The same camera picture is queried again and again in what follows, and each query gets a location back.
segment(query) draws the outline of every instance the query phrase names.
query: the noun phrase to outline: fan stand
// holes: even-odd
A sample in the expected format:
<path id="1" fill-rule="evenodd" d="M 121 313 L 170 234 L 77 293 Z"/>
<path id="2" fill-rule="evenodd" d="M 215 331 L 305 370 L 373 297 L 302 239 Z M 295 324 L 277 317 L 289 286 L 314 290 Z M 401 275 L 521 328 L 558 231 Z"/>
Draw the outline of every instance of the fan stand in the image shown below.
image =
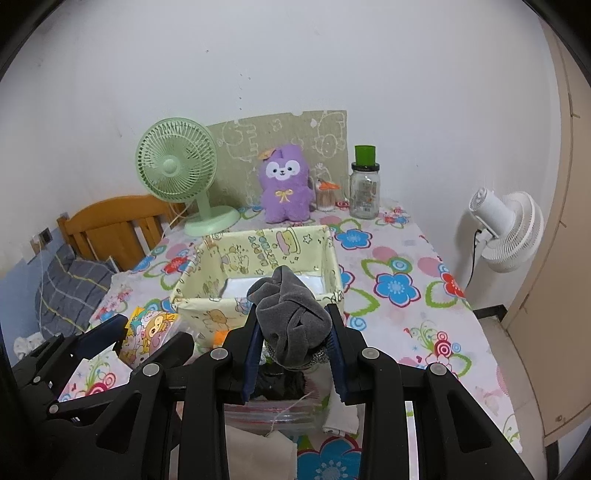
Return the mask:
<path id="1" fill-rule="evenodd" d="M 240 220 L 240 213 L 228 205 L 212 207 L 209 205 L 207 191 L 199 193 L 195 199 L 199 212 L 187 217 L 184 231 L 188 236 L 205 236 L 230 228 Z"/>

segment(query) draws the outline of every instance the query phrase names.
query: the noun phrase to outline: yellow cartoon package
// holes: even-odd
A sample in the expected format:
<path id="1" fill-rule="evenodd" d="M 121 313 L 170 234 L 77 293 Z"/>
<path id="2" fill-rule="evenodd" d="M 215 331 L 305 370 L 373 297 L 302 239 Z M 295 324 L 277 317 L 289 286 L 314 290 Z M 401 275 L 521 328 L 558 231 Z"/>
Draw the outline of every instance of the yellow cartoon package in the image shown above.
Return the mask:
<path id="1" fill-rule="evenodd" d="M 246 290 L 258 278 L 271 276 L 279 265 L 308 280 L 318 280 L 321 305 L 336 303 L 343 312 L 343 285 L 333 238 L 325 225 L 224 232 L 203 238 L 176 284 L 170 303 L 180 320 L 196 330 L 194 338 L 211 348 L 216 332 L 241 327 L 251 302 Z M 230 282 L 241 281 L 242 296 L 229 296 Z"/>
<path id="2" fill-rule="evenodd" d="M 137 307 L 127 322 L 127 334 L 119 358 L 137 367 L 177 333 L 176 313 L 156 312 Z"/>

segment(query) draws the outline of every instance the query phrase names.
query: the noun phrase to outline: purple plush toy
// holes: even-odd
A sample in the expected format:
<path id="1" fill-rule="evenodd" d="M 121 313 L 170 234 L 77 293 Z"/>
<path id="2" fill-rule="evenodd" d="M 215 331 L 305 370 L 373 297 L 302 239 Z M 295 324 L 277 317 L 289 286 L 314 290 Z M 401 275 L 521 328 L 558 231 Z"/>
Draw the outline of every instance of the purple plush toy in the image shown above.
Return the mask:
<path id="1" fill-rule="evenodd" d="M 265 221 L 304 222 L 310 218 L 314 191 L 308 187 L 310 169 L 301 148 L 288 144 L 269 150 L 266 154 L 264 157 L 267 156 L 267 159 L 259 168 Z"/>

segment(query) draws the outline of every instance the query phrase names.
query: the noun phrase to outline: black lid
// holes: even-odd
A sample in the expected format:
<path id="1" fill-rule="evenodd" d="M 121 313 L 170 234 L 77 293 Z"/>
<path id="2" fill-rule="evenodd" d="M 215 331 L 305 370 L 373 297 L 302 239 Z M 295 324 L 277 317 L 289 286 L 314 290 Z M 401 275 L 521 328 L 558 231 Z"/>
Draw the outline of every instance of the black lid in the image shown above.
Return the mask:
<path id="1" fill-rule="evenodd" d="M 355 171 L 379 171 L 379 163 L 374 163 L 373 165 L 359 165 L 353 162 L 351 168 Z"/>

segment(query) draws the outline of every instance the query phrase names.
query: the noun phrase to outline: blue wall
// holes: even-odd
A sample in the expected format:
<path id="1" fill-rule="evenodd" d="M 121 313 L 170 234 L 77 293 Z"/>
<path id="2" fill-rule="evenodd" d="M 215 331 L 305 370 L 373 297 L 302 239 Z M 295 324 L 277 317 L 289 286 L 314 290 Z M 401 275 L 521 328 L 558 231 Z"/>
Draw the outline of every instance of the blue wall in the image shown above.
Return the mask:
<path id="1" fill-rule="evenodd" d="M 39 305 L 35 305 L 35 293 L 41 283 L 41 259 L 43 268 L 47 268 L 57 249 L 64 243 L 59 229 L 52 231 L 51 236 L 53 240 L 31 263 L 26 264 L 21 260 L 0 280 L 0 325 L 11 365 L 18 361 L 13 349 L 14 340 L 40 330 Z"/>

